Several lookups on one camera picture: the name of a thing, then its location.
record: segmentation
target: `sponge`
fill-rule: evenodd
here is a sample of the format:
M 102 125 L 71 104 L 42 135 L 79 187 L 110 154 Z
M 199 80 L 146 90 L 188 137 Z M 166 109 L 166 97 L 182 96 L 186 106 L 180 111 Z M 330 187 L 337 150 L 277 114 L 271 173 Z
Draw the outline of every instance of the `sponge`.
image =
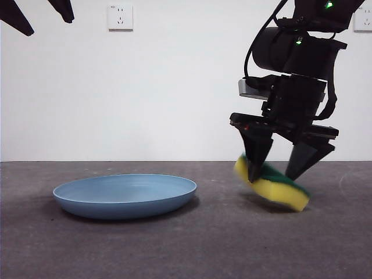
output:
M 248 180 L 248 167 L 245 155 L 240 156 L 237 160 L 234 170 L 241 179 L 248 182 L 258 195 L 270 201 L 282 203 L 294 211 L 303 211 L 310 200 L 310 194 L 307 190 L 294 183 L 293 180 L 271 167 L 268 163 L 263 164 L 261 176 L 254 183 Z

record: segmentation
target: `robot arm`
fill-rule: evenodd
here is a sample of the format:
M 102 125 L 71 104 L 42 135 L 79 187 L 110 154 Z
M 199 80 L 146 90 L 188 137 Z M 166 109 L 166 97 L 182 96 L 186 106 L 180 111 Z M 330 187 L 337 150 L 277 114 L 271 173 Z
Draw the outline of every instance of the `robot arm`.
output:
M 271 136 L 277 133 L 294 145 L 286 176 L 297 179 L 335 148 L 329 144 L 338 130 L 313 124 L 329 118 L 337 101 L 334 88 L 334 64 L 343 42 L 312 37 L 309 31 L 340 33 L 349 28 L 353 12 L 363 0 L 295 0 L 291 19 L 277 19 L 282 0 L 259 31 L 245 61 L 245 77 L 239 82 L 240 96 L 264 99 L 262 116 L 233 113 L 235 126 L 244 141 L 248 179 L 260 177 L 262 165 L 271 148 Z M 277 27 L 267 27 L 274 20 Z M 283 73 L 263 78 L 248 75 L 248 59 L 267 70 Z M 328 84 L 328 102 L 316 116 Z
M 65 22 L 71 23 L 74 20 L 74 13 L 70 0 L 48 1 L 55 8 L 55 10 L 61 14 Z M 26 36 L 34 34 L 33 28 L 14 0 L 0 1 L 0 20 L 6 22 Z

